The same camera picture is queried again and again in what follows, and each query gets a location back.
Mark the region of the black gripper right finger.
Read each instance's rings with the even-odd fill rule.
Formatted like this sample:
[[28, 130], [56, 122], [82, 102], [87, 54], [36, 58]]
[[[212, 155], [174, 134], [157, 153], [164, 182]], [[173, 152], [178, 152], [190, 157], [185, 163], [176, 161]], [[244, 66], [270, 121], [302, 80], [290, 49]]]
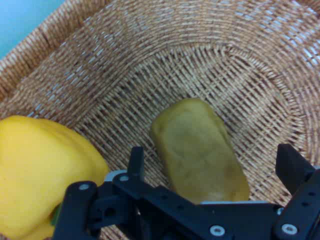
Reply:
[[279, 144], [275, 172], [291, 199], [272, 227], [276, 240], [320, 238], [320, 170], [290, 144]]

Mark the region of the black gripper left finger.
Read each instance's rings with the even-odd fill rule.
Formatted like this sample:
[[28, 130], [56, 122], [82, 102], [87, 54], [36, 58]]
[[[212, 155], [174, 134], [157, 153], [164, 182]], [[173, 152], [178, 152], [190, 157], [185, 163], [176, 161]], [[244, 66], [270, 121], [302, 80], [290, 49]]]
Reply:
[[195, 205], [163, 186], [144, 181], [144, 149], [133, 147], [127, 172], [97, 186], [71, 184], [62, 202], [53, 239], [97, 240], [116, 226], [130, 240], [198, 240]]

